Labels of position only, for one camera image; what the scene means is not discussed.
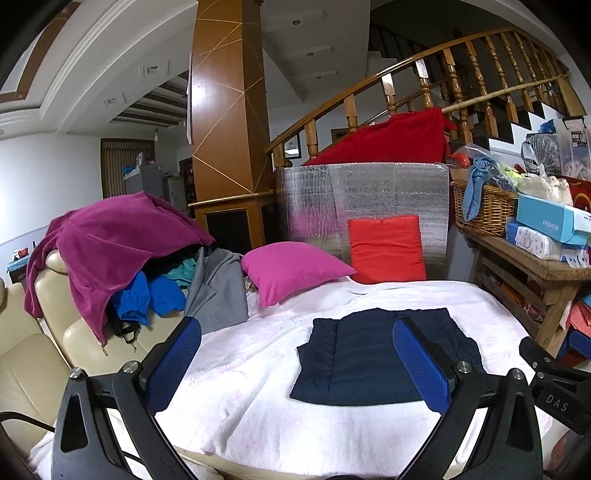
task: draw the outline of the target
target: cardboard box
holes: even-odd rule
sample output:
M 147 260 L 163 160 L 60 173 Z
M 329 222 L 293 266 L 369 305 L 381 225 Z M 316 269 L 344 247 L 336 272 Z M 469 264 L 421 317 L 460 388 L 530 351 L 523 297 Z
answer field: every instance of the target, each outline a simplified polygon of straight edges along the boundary
M 453 181 L 468 181 L 467 168 L 450 168 L 449 172 L 452 175 Z
M 519 195 L 517 221 L 570 245 L 586 245 L 591 232 L 591 214 L 529 195 Z

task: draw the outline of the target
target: ceiling beam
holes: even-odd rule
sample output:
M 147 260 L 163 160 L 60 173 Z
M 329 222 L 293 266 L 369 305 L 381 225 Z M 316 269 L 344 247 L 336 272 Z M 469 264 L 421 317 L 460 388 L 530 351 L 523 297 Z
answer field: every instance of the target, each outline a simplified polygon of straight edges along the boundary
M 168 90 L 169 92 L 176 93 L 177 95 L 182 95 L 184 98 L 187 96 L 187 92 L 182 87 L 175 85 L 174 83 L 166 82 L 160 85 L 158 88 L 163 88 L 164 90 Z
M 180 118 L 180 119 L 185 118 L 185 114 L 183 114 L 183 113 L 172 111 L 172 110 L 166 110 L 164 108 L 158 108 L 157 106 L 145 105 L 144 103 L 135 102 L 135 103 L 132 103 L 129 106 L 129 108 L 134 108 L 136 110 L 142 110 L 144 112 L 159 113 L 160 115 L 173 116 L 175 118 Z
M 178 125 L 178 120 L 171 120 L 170 118 L 160 118 L 152 115 L 140 115 L 139 113 L 121 112 L 117 117 L 121 118 L 134 118 L 136 120 L 147 120 L 150 122 L 158 122 L 163 125 Z
M 177 108 L 182 108 L 183 110 L 187 109 L 187 101 L 186 100 L 184 102 L 179 102 L 177 100 L 173 100 L 172 98 L 156 95 L 155 93 L 152 93 L 152 92 L 146 93 L 142 98 L 145 98 L 146 100 L 152 100 L 153 102 L 165 103 L 166 105 L 171 105 L 171 106 L 175 106 Z
M 154 127 L 163 127 L 163 128 L 168 128 L 170 125 L 166 125 L 166 124 L 161 124 L 158 122 L 149 122 L 146 120 L 135 120 L 133 118 L 120 118 L 118 116 L 116 116 L 113 120 L 111 120 L 109 123 L 123 123 L 123 124 L 134 124 L 134 125 L 151 125 Z

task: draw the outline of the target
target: white blanket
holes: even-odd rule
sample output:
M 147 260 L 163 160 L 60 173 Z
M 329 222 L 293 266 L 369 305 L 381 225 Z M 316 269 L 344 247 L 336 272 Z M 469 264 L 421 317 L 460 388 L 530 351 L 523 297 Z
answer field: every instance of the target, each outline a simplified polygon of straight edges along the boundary
M 169 408 L 157 420 L 173 445 L 214 453 L 276 472 L 396 476 L 439 419 L 424 402 L 332 407 L 289 398 L 300 372 L 296 347 L 309 339 L 314 318 L 340 319 L 371 308 L 446 307 L 478 343 L 491 374 L 521 368 L 519 322 L 488 293 L 460 282 L 428 281 L 365 286 L 345 278 L 263 309 L 249 295 L 248 322 L 204 335 Z M 551 418 L 537 411 L 540 433 Z M 485 411 L 478 411 L 456 456 L 468 459 Z
M 135 446 L 131 441 L 129 433 L 127 433 L 127 429 L 121 419 L 121 414 L 116 410 L 108 410 L 108 412 L 119 446 L 124 452 L 137 456 L 138 452 L 135 450 Z M 33 473 L 35 473 L 41 480 L 51 480 L 51 453 L 53 451 L 54 438 L 55 434 L 48 432 L 41 441 L 31 449 L 27 460 Z M 213 468 L 186 458 L 183 458 L 183 460 L 199 480 L 223 480 L 223 477 Z M 142 480 L 151 480 L 152 477 L 142 464 L 130 459 L 127 459 L 127 463 L 136 477 Z M 92 465 L 86 465 L 84 468 L 92 468 Z

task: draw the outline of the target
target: gray appliance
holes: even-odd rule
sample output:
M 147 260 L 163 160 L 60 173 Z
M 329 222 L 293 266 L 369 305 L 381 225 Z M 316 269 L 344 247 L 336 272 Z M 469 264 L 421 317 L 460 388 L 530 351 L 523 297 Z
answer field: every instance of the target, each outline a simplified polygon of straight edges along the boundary
M 140 165 L 137 173 L 134 172 L 125 179 L 125 193 L 132 194 L 141 191 L 165 199 L 160 165 Z
M 168 177 L 164 179 L 164 198 L 177 210 L 189 214 L 187 197 L 184 190 L 184 178 Z

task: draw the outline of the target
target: red pillow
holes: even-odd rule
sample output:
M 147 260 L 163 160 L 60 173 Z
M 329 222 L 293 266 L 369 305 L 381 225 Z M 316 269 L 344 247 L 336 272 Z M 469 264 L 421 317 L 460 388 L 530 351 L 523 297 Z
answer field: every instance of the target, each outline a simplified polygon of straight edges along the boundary
M 351 264 L 358 283 L 426 280 L 417 215 L 349 220 Z

